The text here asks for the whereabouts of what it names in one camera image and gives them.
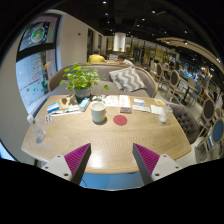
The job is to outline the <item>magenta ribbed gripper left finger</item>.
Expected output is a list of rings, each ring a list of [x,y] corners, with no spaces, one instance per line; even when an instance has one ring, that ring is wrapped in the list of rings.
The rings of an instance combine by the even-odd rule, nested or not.
[[[88,143],[66,155],[56,155],[42,169],[79,185],[90,155],[91,144]]]

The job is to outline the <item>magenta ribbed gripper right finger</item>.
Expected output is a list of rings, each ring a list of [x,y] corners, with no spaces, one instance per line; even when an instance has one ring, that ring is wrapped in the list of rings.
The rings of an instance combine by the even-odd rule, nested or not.
[[[136,143],[133,144],[132,153],[145,185],[182,169],[182,167],[167,154],[158,155]]]

